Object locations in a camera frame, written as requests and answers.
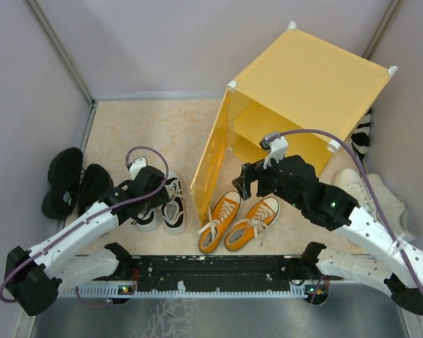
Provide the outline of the yellow cabinet door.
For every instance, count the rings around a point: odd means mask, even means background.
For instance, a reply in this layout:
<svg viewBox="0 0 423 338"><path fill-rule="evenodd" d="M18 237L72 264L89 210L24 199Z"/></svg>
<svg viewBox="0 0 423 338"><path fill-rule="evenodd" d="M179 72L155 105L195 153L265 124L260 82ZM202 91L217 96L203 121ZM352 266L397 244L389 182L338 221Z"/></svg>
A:
<svg viewBox="0 0 423 338"><path fill-rule="evenodd" d="M190 192L200 225L208 222L207 210L212 201L228 147L228 102L232 94L225 91L219 112L193 177Z"/></svg>

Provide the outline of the orange canvas sneaker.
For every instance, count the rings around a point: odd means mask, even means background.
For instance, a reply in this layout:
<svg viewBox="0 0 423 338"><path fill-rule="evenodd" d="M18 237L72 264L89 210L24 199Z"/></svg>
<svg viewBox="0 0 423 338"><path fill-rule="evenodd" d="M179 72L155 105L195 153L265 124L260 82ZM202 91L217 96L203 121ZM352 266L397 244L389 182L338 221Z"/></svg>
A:
<svg viewBox="0 0 423 338"><path fill-rule="evenodd" d="M224 246L230 252L243 249L253 239L262 238L275 223L281 205L274 197L267 197L255 204L247 215L237 221L225 236Z"/></svg>
<svg viewBox="0 0 423 338"><path fill-rule="evenodd" d="M208 222L198 230L198 249L202 254L213 254L231 223L236 219L242 199L237 191L223 194L207 211Z"/></svg>

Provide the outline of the yellow shoe cabinet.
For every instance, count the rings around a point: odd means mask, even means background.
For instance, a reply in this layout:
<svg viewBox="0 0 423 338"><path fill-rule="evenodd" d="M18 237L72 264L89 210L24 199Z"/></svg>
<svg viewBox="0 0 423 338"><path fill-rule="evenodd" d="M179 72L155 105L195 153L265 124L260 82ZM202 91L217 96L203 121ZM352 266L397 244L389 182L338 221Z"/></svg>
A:
<svg viewBox="0 0 423 338"><path fill-rule="evenodd" d="M316 129L346 139L396 71L288 29L228 83L229 148L245 162L264 157L272 132Z"/></svg>

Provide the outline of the black white sneaker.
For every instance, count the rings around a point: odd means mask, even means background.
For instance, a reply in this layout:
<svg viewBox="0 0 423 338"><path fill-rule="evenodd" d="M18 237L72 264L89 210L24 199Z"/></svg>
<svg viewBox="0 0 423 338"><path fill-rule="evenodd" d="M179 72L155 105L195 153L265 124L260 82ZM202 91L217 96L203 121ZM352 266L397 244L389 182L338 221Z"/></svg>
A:
<svg viewBox="0 0 423 338"><path fill-rule="evenodd" d="M186 227L185 201L183 185L175 172L169 174L165 187L170 200L161 207L164 226L168 233L180 234Z"/></svg>
<svg viewBox="0 0 423 338"><path fill-rule="evenodd" d="M157 212L154 209L145 211L137 215L131 224L142 232L152 231L158 226Z"/></svg>

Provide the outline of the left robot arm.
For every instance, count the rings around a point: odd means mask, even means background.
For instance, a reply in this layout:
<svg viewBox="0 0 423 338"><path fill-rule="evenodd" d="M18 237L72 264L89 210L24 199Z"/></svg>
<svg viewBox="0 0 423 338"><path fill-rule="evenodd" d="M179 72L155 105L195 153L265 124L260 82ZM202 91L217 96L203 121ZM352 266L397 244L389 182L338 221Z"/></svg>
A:
<svg viewBox="0 0 423 338"><path fill-rule="evenodd" d="M117 243L90 256L77 254L130 218L169 200L167 176L146 165L131 180L104 192L76 221L28 250L17 246L7 255L0 291L11 294L29 316L47 310L66 290L97 278L125 279L132 256Z"/></svg>

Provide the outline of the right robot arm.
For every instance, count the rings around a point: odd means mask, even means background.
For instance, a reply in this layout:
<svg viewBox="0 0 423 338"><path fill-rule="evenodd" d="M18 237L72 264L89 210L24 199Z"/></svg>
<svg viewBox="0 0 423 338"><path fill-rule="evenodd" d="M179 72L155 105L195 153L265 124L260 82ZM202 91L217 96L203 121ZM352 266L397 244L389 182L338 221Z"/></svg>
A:
<svg viewBox="0 0 423 338"><path fill-rule="evenodd" d="M393 239L351 195L320 182L312 165L289 156L265 166L246 163L232 181L243 199L273 194L298 209L312 224L335 232L367 251L371 258L342 253L311 242L301 255L301 271L311 279L321 274L364 284L391 297L401 308L423 315L423 251Z"/></svg>

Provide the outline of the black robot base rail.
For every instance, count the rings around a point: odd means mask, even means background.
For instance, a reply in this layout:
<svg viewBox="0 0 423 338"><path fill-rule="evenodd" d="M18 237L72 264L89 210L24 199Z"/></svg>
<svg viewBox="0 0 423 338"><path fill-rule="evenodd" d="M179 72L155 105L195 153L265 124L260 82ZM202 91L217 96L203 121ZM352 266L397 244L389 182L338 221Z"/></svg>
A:
<svg viewBox="0 0 423 338"><path fill-rule="evenodd" d="M96 280L113 302L131 298L296 298L323 304L332 278L297 256L135 256Z"/></svg>

